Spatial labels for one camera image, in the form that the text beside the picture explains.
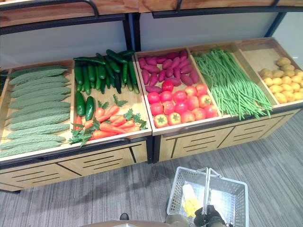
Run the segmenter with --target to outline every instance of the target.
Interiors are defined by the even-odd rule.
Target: black glove
[[[213,205],[207,206],[207,214],[202,215],[202,208],[198,209],[195,212],[195,220],[194,224],[197,227],[203,226],[206,224],[206,227],[214,227],[214,226],[220,226],[220,224],[224,227],[226,226],[225,222],[223,221],[221,215],[218,211],[214,209]]]

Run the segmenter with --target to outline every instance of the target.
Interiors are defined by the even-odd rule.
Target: white plastic basket
[[[182,206],[182,187],[185,184],[194,189],[203,214],[206,214],[208,205],[214,205],[226,223],[232,223],[234,227],[249,227],[247,184],[222,177],[212,168],[177,168],[167,207],[168,215],[187,216]]]

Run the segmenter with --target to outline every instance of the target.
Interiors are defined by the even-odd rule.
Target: red tomato
[[[187,98],[186,93],[184,91],[176,91],[174,93],[174,101],[175,103],[183,102]]]
[[[177,112],[178,114],[182,114],[186,110],[188,110],[186,102],[179,102],[175,104],[175,112]]]
[[[151,104],[151,113],[153,116],[163,113],[163,106],[160,103]]]
[[[163,103],[164,106],[164,114],[170,115],[175,110],[175,105],[173,101],[166,101]]]
[[[205,110],[202,109],[202,108],[196,108],[196,109],[194,109],[192,112],[193,112],[193,114],[195,115],[196,121],[198,121],[198,120],[203,120],[203,119],[206,118]]]
[[[153,122],[155,123],[156,128],[163,128],[168,126],[167,118],[163,114],[155,116]]]
[[[199,99],[199,106],[201,108],[205,108],[207,105],[210,105],[212,103],[212,100],[208,95],[199,96],[198,99]]]
[[[191,111],[187,110],[183,114],[181,114],[181,121],[182,123],[194,122],[195,115]]]
[[[193,110],[199,107],[199,100],[196,96],[191,96],[186,100],[189,110]]]
[[[194,86],[188,86],[185,88],[185,93],[188,97],[197,96],[197,89]]]
[[[174,84],[171,81],[166,80],[162,83],[162,91],[172,92],[173,89],[174,89]]]
[[[217,117],[217,108],[214,105],[208,105],[204,108],[206,112],[206,118]]]
[[[181,116],[178,113],[171,113],[168,117],[169,125],[181,124]]]
[[[207,94],[207,86],[206,84],[198,84],[196,86],[197,96],[206,95]]]
[[[160,101],[159,94],[157,92],[151,92],[147,95],[148,102],[150,104],[158,103]]]
[[[160,94],[160,100],[162,103],[166,101],[171,101],[172,100],[172,93],[170,91],[163,91]]]

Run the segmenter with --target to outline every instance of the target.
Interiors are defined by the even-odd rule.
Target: carrot
[[[110,116],[109,120],[110,120],[110,122],[114,122],[121,116],[123,117],[123,115],[112,115],[112,116]]]
[[[114,133],[117,133],[117,134],[126,133],[126,131],[124,129],[120,129],[118,127],[112,126],[112,125],[110,125],[106,122],[101,123],[99,128],[100,128],[101,131],[114,132]]]
[[[103,108],[97,108],[95,111],[95,117],[99,118],[104,115],[105,110]]]
[[[82,124],[82,118],[80,116],[77,116],[75,124]]]
[[[95,130],[93,132],[94,139],[100,139],[108,136],[115,136],[117,133],[114,132],[108,132],[108,131],[101,131],[101,130]]]
[[[89,121],[86,121],[84,123],[84,128],[88,129],[89,127],[91,127],[93,125],[93,120],[89,120]]]
[[[106,110],[105,115],[115,115],[120,110],[120,107],[117,105],[111,106],[108,110]]]
[[[134,131],[139,131],[139,130],[140,130],[140,126],[138,126],[138,125],[125,129],[125,131],[127,131],[127,132],[134,132]]]
[[[115,126],[115,127],[118,127],[120,126],[121,124],[124,124],[126,122],[126,118],[121,116],[121,117],[118,117],[117,120],[115,120],[113,123],[111,123],[111,125]]]
[[[96,118],[96,120],[98,122],[103,122],[103,121],[107,120],[108,118],[110,118],[110,115],[103,115],[103,116],[101,116],[99,118]]]
[[[127,128],[131,128],[133,126],[134,126],[134,120],[130,120],[130,121],[127,121],[124,124],[118,126],[118,128],[120,128],[120,129],[127,129]]]

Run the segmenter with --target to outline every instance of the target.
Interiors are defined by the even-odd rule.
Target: floor
[[[0,192],[0,226],[79,227],[117,219],[163,222],[178,166],[212,167],[249,187],[250,227],[303,226],[303,111],[266,139],[36,187]]]

